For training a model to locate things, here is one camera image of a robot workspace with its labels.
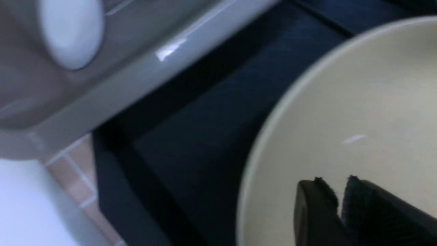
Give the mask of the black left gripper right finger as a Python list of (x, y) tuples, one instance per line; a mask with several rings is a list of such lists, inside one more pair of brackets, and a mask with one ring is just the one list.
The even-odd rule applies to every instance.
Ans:
[(378, 185), (350, 176), (341, 219), (361, 246), (435, 246), (436, 218)]

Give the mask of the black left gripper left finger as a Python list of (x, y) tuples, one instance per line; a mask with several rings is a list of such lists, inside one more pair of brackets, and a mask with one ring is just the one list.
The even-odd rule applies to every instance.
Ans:
[(301, 180), (294, 205), (294, 235), (297, 246), (354, 246), (337, 215), (338, 198), (321, 178)]

